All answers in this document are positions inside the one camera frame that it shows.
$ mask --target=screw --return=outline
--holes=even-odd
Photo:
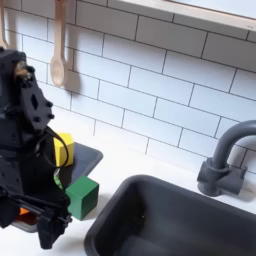
[[[34,122],[40,123],[41,122],[41,117],[35,116],[34,117]]]
[[[27,66],[27,71],[29,72],[29,73],[35,73],[35,69],[34,69],[34,67],[32,67],[32,66]]]
[[[50,101],[46,102],[46,107],[51,108],[53,106],[53,103]]]
[[[48,117],[49,117],[50,119],[54,119],[54,118],[55,118],[55,116],[54,116],[53,114],[49,114]]]

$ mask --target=black sink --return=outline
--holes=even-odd
[[[256,216],[134,176],[89,230],[85,250],[88,256],[255,256]]]

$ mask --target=wooden spatula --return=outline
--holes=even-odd
[[[0,47],[9,48],[4,33],[4,0],[0,0]]]
[[[64,57],[66,0],[55,0],[55,46],[51,60],[51,76],[56,86],[64,86],[67,81],[68,67]]]

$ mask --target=green cube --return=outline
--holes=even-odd
[[[71,204],[69,212],[78,220],[82,220],[97,206],[99,184],[88,177],[82,176],[66,189]]]

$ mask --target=white subway tile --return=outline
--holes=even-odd
[[[38,82],[38,86],[42,89],[45,98],[51,101],[54,105],[70,109],[71,93],[52,85]]]
[[[21,10],[21,0],[4,0],[4,6]]]
[[[243,161],[243,166],[248,167],[250,172],[256,173],[256,152],[248,150]]]
[[[248,41],[256,42],[256,32],[255,31],[250,31],[250,34],[248,36]]]
[[[5,38],[11,49],[22,51],[22,35],[5,30]]]
[[[190,107],[158,99],[155,118],[213,136],[220,118]]]
[[[139,42],[200,57],[206,32],[165,21],[140,17],[136,39]]]
[[[238,124],[236,121],[232,121],[226,118],[221,118],[220,125],[218,128],[218,132],[216,134],[216,138],[220,139],[221,136],[232,126]],[[240,145],[242,147],[246,147],[252,150],[256,150],[256,136],[248,136],[241,140],[239,140],[237,145]]]
[[[53,107],[53,114],[55,118],[49,126],[55,132],[71,133],[76,142],[84,137],[93,136],[95,123],[93,119],[58,107]]]
[[[5,28],[23,35],[47,40],[47,19],[36,15],[5,9]]]
[[[124,110],[78,94],[72,95],[71,110],[100,121],[121,126]]]
[[[54,21],[49,20],[48,22],[48,41],[54,42]],[[80,51],[101,55],[103,33],[67,24],[65,45]]]
[[[256,119],[256,102],[198,85],[190,105],[237,121]]]
[[[148,138],[125,131],[112,125],[96,122],[95,137],[103,139],[113,146],[123,146],[141,153],[146,152]]]
[[[123,127],[147,137],[177,146],[181,128],[156,119],[125,111]]]
[[[200,20],[178,14],[176,14],[174,17],[174,23],[215,32],[218,34],[237,37],[241,39],[246,39],[248,33],[248,31],[245,29],[231,27],[220,23],[210,22],[207,20]]]
[[[54,45],[46,41],[23,36],[23,50],[30,58],[50,63],[54,53]],[[68,68],[72,69],[74,50],[65,48],[65,57],[68,62]]]
[[[179,147],[206,157],[212,157],[218,142],[217,139],[184,129]],[[244,148],[234,146],[230,153],[228,163],[240,167],[244,155]]]
[[[199,172],[205,157],[180,148],[149,140],[147,155],[179,167]]]
[[[152,17],[160,20],[166,20],[170,22],[172,22],[173,20],[173,14],[170,12],[149,8],[142,5],[132,4],[129,2],[123,2],[120,0],[109,0],[108,6],[115,9],[136,13],[136,14],[140,14],[143,16],[148,16],[148,17]]]
[[[22,10],[47,18],[55,18],[55,1],[53,0],[22,0]],[[75,24],[76,0],[66,1],[66,21]]]
[[[228,92],[234,78],[235,68],[168,52],[164,74]]]
[[[134,39],[137,18],[135,14],[77,2],[76,24],[104,33]]]
[[[106,35],[103,56],[133,66],[162,72],[165,50]]]
[[[129,87],[160,98],[188,104],[193,84],[132,67]]]
[[[67,83],[62,88],[97,99],[99,83],[99,79],[68,71]],[[48,75],[48,84],[54,85],[50,75]]]
[[[256,44],[209,33],[203,58],[256,71]]]
[[[36,70],[35,75],[37,81],[47,83],[47,64],[38,60],[32,60],[27,58],[27,63],[33,66]]]
[[[153,116],[156,97],[100,81],[99,100]]]
[[[237,70],[231,93],[256,100],[256,74]]]
[[[83,2],[88,2],[88,3],[92,3],[92,4],[100,4],[100,5],[107,5],[108,0],[81,0]]]
[[[75,51],[74,70],[122,86],[128,85],[130,67],[91,54]]]

